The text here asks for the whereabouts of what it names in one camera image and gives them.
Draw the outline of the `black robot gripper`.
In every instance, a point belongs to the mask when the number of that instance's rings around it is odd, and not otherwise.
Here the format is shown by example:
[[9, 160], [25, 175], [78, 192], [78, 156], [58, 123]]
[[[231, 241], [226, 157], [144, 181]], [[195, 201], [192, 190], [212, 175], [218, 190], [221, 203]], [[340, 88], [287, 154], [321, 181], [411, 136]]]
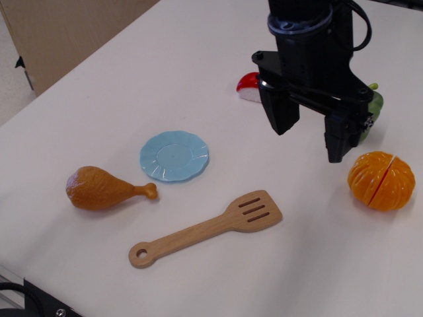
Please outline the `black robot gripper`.
[[354, 45], [351, 13], [270, 13], [268, 29], [277, 50], [257, 51], [260, 100], [272, 129], [283, 135], [306, 106], [325, 117], [325, 144], [330, 163], [360, 142], [358, 123], [367, 116], [372, 90], [353, 74], [350, 60], [371, 39], [369, 19], [362, 43]]

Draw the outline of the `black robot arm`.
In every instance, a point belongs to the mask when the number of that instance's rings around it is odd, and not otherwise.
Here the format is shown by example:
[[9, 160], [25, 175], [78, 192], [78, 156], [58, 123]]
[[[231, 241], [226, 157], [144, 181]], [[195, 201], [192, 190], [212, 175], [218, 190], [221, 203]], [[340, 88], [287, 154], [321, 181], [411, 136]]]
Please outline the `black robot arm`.
[[368, 26], [355, 46], [352, 15], [369, 19], [355, 1], [270, 1], [269, 8], [277, 50], [252, 55], [268, 120], [282, 135], [298, 122], [300, 106], [324, 115], [328, 160], [341, 162], [373, 124], [373, 91], [350, 68], [354, 52], [372, 35]]

